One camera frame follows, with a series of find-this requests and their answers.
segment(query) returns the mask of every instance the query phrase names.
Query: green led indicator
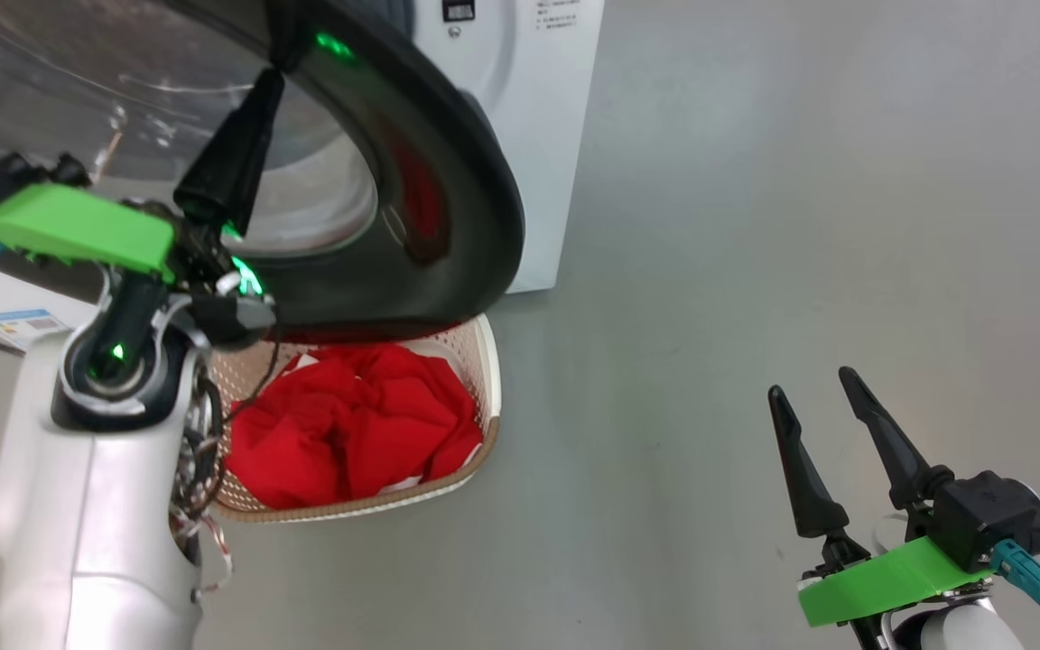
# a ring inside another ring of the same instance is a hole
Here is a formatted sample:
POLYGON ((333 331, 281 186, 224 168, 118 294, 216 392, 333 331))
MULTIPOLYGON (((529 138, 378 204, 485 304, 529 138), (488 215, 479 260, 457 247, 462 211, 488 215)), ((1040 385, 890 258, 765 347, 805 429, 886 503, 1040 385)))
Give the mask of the green led indicator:
POLYGON ((347 48, 338 37, 332 36, 331 33, 321 31, 315 34, 315 43, 318 43, 320 48, 335 54, 335 58, 341 58, 344 61, 356 60, 356 53, 352 51, 352 48, 347 48))
POLYGON ((263 284, 260 284, 256 272, 246 263, 243 263, 242 259, 232 257, 231 262, 239 270, 239 292, 243 295, 249 295, 249 293, 255 293, 257 296, 263 295, 263 284))

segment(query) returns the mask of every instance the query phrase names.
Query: red cloth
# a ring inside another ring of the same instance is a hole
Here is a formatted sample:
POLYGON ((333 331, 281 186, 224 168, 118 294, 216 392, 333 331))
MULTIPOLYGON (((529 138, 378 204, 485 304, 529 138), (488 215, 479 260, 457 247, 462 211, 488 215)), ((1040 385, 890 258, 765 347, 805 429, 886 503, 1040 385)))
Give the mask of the red cloth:
POLYGON ((444 359, 399 345, 332 346, 292 359, 231 423, 228 469, 263 505, 289 510, 374 496, 462 468, 483 432, 444 359))

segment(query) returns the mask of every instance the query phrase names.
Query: laundry basket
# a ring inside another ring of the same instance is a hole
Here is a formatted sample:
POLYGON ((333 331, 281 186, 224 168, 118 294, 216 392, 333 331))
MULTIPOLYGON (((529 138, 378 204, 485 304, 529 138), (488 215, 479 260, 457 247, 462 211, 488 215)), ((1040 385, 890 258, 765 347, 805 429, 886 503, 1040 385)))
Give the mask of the laundry basket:
MULTIPOLYGON (((271 359, 270 342, 261 342, 246 350, 238 353, 216 354, 211 371, 215 375, 223 394, 224 412, 230 410, 232 402, 248 398, 253 388, 265 371, 271 359)), ((500 427, 500 366, 496 358, 496 341, 492 338, 492 329, 488 317, 478 316, 473 320, 459 324, 457 328, 433 334, 431 337, 400 342, 400 345, 424 355, 446 359, 457 378, 468 389, 471 398, 475 400, 475 423, 484 432, 484 444, 479 451, 467 462, 458 472, 434 482, 420 484, 410 489, 381 494, 370 498, 360 498, 356 501, 333 503, 315 508, 297 508, 297 510, 271 510, 260 503, 239 483, 235 474, 228 472, 223 489, 215 499, 215 509, 224 517, 248 523, 285 523, 309 522, 318 519, 339 519, 358 515, 370 515, 382 510, 391 510, 410 505, 424 499, 459 489, 484 465, 488 453, 496 444, 496 436, 500 427)), ((316 345, 281 344, 280 359, 276 371, 316 345)), ((220 453, 227 453, 231 440, 231 425, 224 430, 220 453)))

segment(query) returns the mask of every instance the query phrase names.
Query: floor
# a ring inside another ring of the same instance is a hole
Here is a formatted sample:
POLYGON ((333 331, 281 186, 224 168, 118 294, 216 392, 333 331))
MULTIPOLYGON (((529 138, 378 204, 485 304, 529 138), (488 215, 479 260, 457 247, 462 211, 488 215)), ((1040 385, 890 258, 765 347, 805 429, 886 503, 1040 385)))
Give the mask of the floor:
POLYGON ((1040 4, 609 0, 561 285, 490 316, 483 472, 232 523, 200 649, 854 647, 798 612, 764 390, 859 540, 890 504, 841 365, 930 462, 1040 493, 1040 4))

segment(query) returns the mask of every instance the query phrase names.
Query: green plastic part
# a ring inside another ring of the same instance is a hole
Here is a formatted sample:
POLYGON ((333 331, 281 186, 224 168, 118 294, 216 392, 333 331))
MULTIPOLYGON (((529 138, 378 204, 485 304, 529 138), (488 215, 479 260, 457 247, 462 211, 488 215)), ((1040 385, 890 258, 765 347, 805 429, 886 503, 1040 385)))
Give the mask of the green plastic part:
POLYGON ((809 626, 835 625, 891 613, 927 598, 972 584, 993 573, 966 573, 921 537, 865 563, 809 584, 800 593, 809 626))
POLYGON ((160 217, 66 185, 31 185, 0 203, 0 242, 28 254, 157 272, 164 283, 175 228, 160 217))

